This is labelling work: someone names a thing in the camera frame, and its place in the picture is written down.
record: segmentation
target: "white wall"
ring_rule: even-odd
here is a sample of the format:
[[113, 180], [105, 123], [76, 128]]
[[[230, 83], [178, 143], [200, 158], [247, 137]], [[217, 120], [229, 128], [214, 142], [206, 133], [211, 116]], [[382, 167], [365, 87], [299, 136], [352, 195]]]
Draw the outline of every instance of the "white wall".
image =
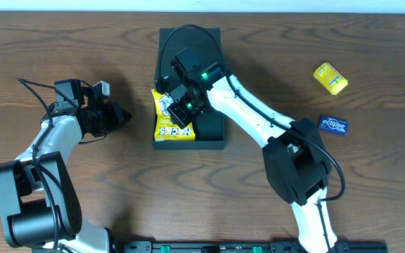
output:
[[405, 0], [0, 0], [0, 11], [405, 13]]

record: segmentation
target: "black box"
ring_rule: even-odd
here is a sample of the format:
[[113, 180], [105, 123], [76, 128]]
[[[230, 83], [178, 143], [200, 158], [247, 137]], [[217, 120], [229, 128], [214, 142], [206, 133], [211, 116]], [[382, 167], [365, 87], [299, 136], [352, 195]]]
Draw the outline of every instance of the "black box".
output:
[[[159, 31], [159, 53], [168, 35], [174, 28], [160, 28]], [[207, 29], [217, 40], [220, 45], [220, 30], [219, 28]], [[214, 62], [220, 62], [221, 57], [218, 54], [217, 47], [214, 42], [202, 31], [197, 29], [183, 29], [174, 33], [167, 42], [162, 58], [162, 76], [168, 76], [170, 79], [178, 79], [178, 76], [171, 66], [173, 57], [184, 50], [192, 48], [202, 63], [211, 65]], [[158, 87], [158, 69], [156, 64], [155, 71], [155, 89], [160, 93], [172, 91], [176, 84], [162, 85]], [[154, 130], [157, 123], [157, 115], [155, 114], [153, 127], [153, 148], [158, 150], [221, 150], [226, 144], [224, 135], [224, 115], [220, 112], [205, 112], [198, 118], [193, 120], [193, 130], [196, 134], [196, 140], [193, 141], [154, 141]]]

